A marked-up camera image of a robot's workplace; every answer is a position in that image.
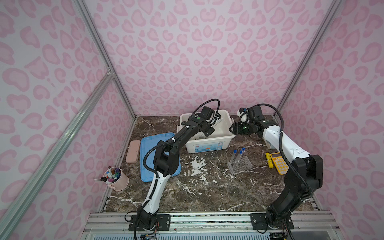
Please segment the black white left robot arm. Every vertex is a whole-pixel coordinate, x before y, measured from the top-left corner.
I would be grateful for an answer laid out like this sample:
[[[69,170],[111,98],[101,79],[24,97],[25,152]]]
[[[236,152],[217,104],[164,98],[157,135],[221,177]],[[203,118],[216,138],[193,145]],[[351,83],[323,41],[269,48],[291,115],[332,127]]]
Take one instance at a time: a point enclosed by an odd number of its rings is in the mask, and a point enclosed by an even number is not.
[[[182,122],[183,127],[180,131],[166,141],[159,141],[146,153],[143,166],[152,172],[154,177],[145,201],[137,210],[135,220],[130,221],[134,226],[134,232],[139,226],[150,231],[157,227],[156,217],[160,201],[168,180],[180,165],[180,150],[196,134],[203,133],[209,137],[215,131],[213,125],[221,118],[220,104],[219,99],[202,103],[187,121]]]

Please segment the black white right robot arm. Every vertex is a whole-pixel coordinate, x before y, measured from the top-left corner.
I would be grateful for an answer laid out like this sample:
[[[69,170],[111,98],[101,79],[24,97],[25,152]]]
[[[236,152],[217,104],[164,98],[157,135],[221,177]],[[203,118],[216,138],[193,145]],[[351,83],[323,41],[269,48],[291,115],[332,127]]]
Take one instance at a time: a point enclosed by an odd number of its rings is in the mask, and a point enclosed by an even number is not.
[[[266,107],[273,109],[278,115],[279,123],[266,120],[262,107],[264,104],[240,108],[239,121],[233,123],[229,130],[234,135],[258,135],[280,153],[288,166],[283,191],[273,203],[269,204],[264,219],[254,220],[254,226],[259,234],[265,234],[272,229],[286,230],[293,239],[290,229],[291,216],[323,186],[324,161],[319,155],[305,151],[286,135],[285,121],[277,108],[266,104]]]

